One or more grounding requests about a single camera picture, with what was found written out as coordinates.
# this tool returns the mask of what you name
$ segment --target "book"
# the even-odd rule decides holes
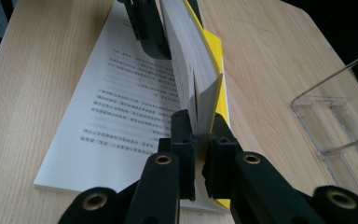
[[[124,5],[114,3],[35,187],[122,191],[140,178],[145,161],[157,152],[159,138],[170,137],[171,114],[187,109],[199,138],[211,131],[218,99],[223,102],[219,108],[224,113],[220,113],[227,115],[226,93],[220,91],[224,81],[221,47],[218,56],[213,52],[216,43],[211,44],[218,44],[218,39],[197,24],[186,0],[161,1],[161,11],[171,61],[152,59],[143,52]],[[189,49],[188,44],[197,47]],[[196,201],[181,205],[227,212],[208,198],[200,166],[199,158]]]

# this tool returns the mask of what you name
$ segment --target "light wood surface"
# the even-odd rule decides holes
[[[112,0],[19,0],[0,47],[0,223],[56,223],[75,194],[33,181]],[[278,0],[199,1],[221,37],[232,132],[311,194],[332,178],[290,102],[343,66],[311,18]],[[181,211],[181,223],[232,223]]]

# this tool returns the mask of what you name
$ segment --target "wood grain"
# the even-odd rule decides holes
[[[0,47],[0,223],[55,223],[75,194],[33,188],[111,0],[20,0]],[[232,132],[297,189],[332,178],[290,102],[343,64],[310,17],[277,0],[199,1],[222,38]],[[233,223],[182,210],[181,223]]]

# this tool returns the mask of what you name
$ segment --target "white page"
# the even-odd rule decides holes
[[[170,136],[180,109],[171,61],[144,53],[124,5],[114,3],[34,185],[123,190],[140,178],[159,138]],[[222,211],[206,195],[181,205]]]

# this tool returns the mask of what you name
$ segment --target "brass insert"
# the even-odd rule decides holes
[[[155,162],[160,165],[168,164],[172,161],[172,158],[169,156],[158,156],[155,158]]]
[[[103,207],[107,202],[107,196],[104,193],[95,192],[91,193],[83,201],[83,208],[88,211],[94,211]]]
[[[342,208],[354,209],[357,206],[353,198],[337,190],[328,190],[327,198],[330,202]]]
[[[255,155],[245,155],[242,159],[249,164],[258,164],[261,162],[260,158]]]

